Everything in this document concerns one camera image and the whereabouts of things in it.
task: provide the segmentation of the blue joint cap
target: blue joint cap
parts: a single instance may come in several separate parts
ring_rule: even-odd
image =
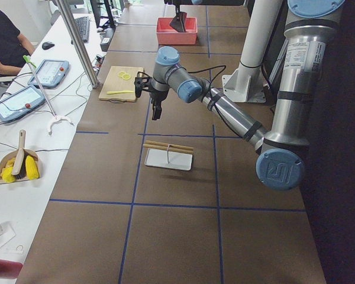
[[[302,18],[326,16],[342,6],[345,0],[288,0],[292,13]]]
[[[256,161],[256,173],[269,188],[288,191],[300,184],[305,174],[305,165],[299,156],[285,149],[270,149]]]
[[[172,66],[178,64],[180,60],[179,52],[170,46],[163,46],[159,48],[156,56],[156,63],[162,66]]]
[[[177,89],[177,95],[186,103],[193,102],[202,93],[201,85],[196,80],[184,81]]]

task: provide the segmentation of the keyboard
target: keyboard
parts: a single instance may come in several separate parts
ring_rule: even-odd
[[[75,24],[78,27],[81,39],[84,43],[87,43],[89,38],[89,17],[76,18]]]

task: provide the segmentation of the cutting board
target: cutting board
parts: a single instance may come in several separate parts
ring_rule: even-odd
[[[131,77],[129,80],[124,80],[119,74],[123,72],[128,73]],[[103,101],[124,101],[135,102],[135,86],[134,79],[137,76],[137,72],[144,72],[143,67],[129,67],[129,66],[112,66],[108,72],[108,76],[105,79],[105,83],[101,89],[99,99]],[[116,93],[108,95],[110,91],[123,91],[132,90],[133,93]]]

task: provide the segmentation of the tablet device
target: tablet device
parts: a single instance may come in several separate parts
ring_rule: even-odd
[[[34,86],[26,88],[12,94],[0,101],[0,120],[16,120],[45,102],[43,94]]]
[[[69,66],[69,62],[65,60],[44,59],[35,72],[43,88],[53,89],[63,80]],[[30,78],[28,85],[38,86],[34,76]]]

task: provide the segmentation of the computer mouse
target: computer mouse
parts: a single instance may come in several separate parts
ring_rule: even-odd
[[[48,49],[52,48],[53,46],[55,46],[55,44],[53,44],[51,41],[46,41],[42,44],[42,49],[48,50]]]

